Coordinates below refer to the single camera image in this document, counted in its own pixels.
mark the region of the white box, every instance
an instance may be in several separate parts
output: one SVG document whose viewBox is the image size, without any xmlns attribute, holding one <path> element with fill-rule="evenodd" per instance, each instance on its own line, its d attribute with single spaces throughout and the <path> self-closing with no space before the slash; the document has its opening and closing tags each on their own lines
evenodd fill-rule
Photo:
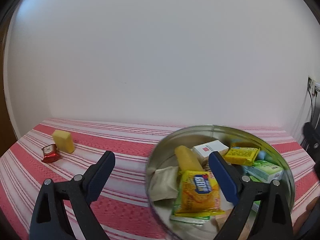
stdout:
<svg viewBox="0 0 320 240">
<path fill-rule="evenodd" d="M 210 153 L 217 151 L 221 155 L 225 155 L 229 150 L 228 146 L 225 146 L 219 140 L 193 146 L 192 151 L 197 154 L 200 164 L 208 161 Z"/>
</svg>

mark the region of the metal screw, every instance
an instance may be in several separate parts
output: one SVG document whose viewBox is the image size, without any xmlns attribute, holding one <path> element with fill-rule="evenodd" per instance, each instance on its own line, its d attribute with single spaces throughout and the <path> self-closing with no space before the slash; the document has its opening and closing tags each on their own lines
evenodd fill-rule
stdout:
<svg viewBox="0 0 320 240">
<path fill-rule="evenodd" d="M 280 182 L 279 182 L 279 180 L 277 180 L 277 179 L 274 179 L 274 180 L 272 181 L 272 183 L 273 183 L 273 185 L 275 185 L 275 186 L 279 186 L 279 185 L 280 185 Z"/>
<path fill-rule="evenodd" d="M 73 179 L 74 179 L 75 181 L 79 181 L 79 180 L 82 179 L 82 175 L 81 175 L 81 174 L 77 174 L 76 176 L 73 177 Z"/>
<path fill-rule="evenodd" d="M 49 185 L 51 183 L 51 179 L 46 179 L 45 181 L 44 181 L 44 184 L 45 185 Z"/>
<path fill-rule="evenodd" d="M 247 176 L 247 175 L 242 176 L 241 179 L 242 179 L 244 182 L 249 182 L 249 181 L 250 181 L 250 177 Z"/>
</svg>

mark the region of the white wall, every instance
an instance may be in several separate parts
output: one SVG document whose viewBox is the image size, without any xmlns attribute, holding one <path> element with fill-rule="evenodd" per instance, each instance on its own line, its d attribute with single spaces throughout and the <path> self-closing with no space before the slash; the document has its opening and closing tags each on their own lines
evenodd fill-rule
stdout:
<svg viewBox="0 0 320 240">
<path fill-rule="evenodd" d="M 298 136 L 320 26 L 303 0 L 23 0 L 7 98 L 23 135 L 47 117 L 282 126 Z"/>
</svg>

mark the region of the table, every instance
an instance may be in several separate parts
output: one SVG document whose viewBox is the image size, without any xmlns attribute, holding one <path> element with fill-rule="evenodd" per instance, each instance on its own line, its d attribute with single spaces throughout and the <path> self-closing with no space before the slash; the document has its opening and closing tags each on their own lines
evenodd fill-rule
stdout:
<svg viewBox="0 0 320 240">
<path fill-rule="evenodd" d="M 87 122 L 50 118 L 34 127 L 0 158 L 0 208 L 13 229 L 28 239 L 33 207 L 41 184 L 70 180 L 96 163 L 105 150 L 116 155 L 116 166 L 100 197 L 91 208 L 112 240 L 165 239 L 148 208 L 144 171 L 157 142 L 177 126 L 156 126 L 114 122 Z M 295 180 L 296 196 L 292 221 L 306 205 L 320 195 L 313 172 L 313 160 L 285 131 L 273 127 L 237 127 L 270 143 L 288 162 Z M 53 143 L 55 129 L 70 131 L 75 142 L 73 154 L 45 164 L 41 148 Z M 69 201 L 66 211 L 77 239 L 84 239 Z"/>
</svg>

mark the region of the yellow snack package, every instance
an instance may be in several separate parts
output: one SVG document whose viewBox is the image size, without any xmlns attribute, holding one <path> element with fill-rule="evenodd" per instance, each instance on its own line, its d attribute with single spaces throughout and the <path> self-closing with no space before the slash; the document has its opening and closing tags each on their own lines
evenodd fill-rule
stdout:
<svg viewBox="0 0 320 240">
<path fill-rule="evenodd" d="M 251 147 L 231 147 L 224 159 L 232 164 L 252 166 L 260 149 Z"/>
<path fill-rule="evenodd" d="M 224 214 L 220 210 L 219 185 L 208 171 L 185 171 L 173 207 L 175 216 L 203 217 Z"/>
</svg>

